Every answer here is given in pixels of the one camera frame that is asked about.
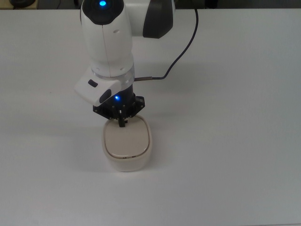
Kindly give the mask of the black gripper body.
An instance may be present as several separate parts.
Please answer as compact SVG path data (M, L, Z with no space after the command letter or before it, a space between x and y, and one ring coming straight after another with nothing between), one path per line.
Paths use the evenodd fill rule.
M144 97L136 96L131 85L111 96L100 106L93 106L93 111L106 119L116 119L116 110L122 110L123 105L127 106L127 117L134 117L145 107Z

